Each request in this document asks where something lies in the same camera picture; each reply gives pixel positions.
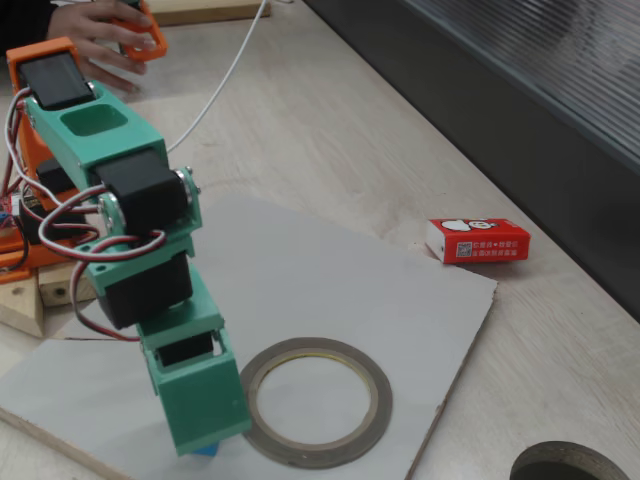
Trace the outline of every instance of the person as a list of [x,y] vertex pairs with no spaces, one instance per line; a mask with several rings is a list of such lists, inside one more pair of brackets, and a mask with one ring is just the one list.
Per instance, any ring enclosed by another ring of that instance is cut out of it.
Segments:
[[140,49],[153,49],[155,44],[144,34],[110,23],[111,19],[142,27],[150,25],[150,20],[143,13],[119,0],[65,6],[56,6],[49,0],[0,0],[0,55],[12,48],[69,37],[78,49],[80,70],[87,77],[133,92],[137,88],[135,84],[95,62],[138,75],[146,73],[146,64],[100,45],[98,41],[117,42]]

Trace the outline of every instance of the cartoon logo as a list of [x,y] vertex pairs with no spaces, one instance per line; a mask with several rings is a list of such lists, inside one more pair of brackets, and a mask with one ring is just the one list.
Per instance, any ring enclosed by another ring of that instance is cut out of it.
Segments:
[[497,227],[498,224],[486,222],[484,219],[469,220],[468,223],[464,220],[447,220],[442,222],[442,226],[454,232],[470,232],[474,228],[478,230],[489,230],[490,228]]

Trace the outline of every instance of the finger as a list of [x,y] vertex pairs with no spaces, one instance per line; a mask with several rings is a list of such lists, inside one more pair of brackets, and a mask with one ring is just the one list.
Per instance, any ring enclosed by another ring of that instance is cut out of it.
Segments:
[[147,66],[144,63],[136,62],[128,57],[120,55],[103,45],[98,45],[97,43],[90,41],[83,41],[77,45],[77,47],[80,55],[88,57],[91,60],[97,60],[99,62],[106,63],[107,65],[112,65],[138,75],[144,75],[147,73]]
[[117,18],[145,28],[151,26],[151,20],[144,13],[126,5],[124,2],[92,2],[87,4],[85,8],[86,15],[94,20]]
[[83,25],[83,32],[90,38],[99,38],[122,45],[130,45],[142,50],[153,50],[155,42],[144,34],[134,33],[126,28],[111,23],[87,21]]
[[120,78],[113,73],[107,72],[105,69],[100,68],[95,63],[91,63],[89,60],[80,61],[80,70],[87,77],[92,78],[94,80],[98,80],[106,85],[110,85],[118,90],[124,90],[126,92],[134,92],[137,90],[137,87],[125,80],[124,78]]

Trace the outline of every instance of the tape roll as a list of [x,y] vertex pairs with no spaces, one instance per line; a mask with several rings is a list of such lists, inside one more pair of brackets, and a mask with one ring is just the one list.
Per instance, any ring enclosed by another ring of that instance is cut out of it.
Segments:
[[[362,423],[350,434],[329,443],[307,444],[289,440],[275,432],[258,410],[258,390],[265,377],[278,366],[304,357],[340,362],[356,372],[369,389],[371,402]],[[249,412],[251,430],[245,437],[270,459],[293,467],[327,469],[353,462],[378,443],[391,420],[393,395],[382,369],[360,350],[327,338],[292,338],[259,353],[240,375]]]

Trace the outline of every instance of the circular hole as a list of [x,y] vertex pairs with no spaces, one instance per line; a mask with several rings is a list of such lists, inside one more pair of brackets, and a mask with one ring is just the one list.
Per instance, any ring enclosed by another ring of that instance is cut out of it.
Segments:
[[353,432],[369,409],[362,379],[342,363],[318,357],[287,362],[262,382],[258,409],[264,421],[289,440],[333,442]]
[[545,442],[525,450],[515,461],[511,480],[629,480],[604,455],[568,442]]

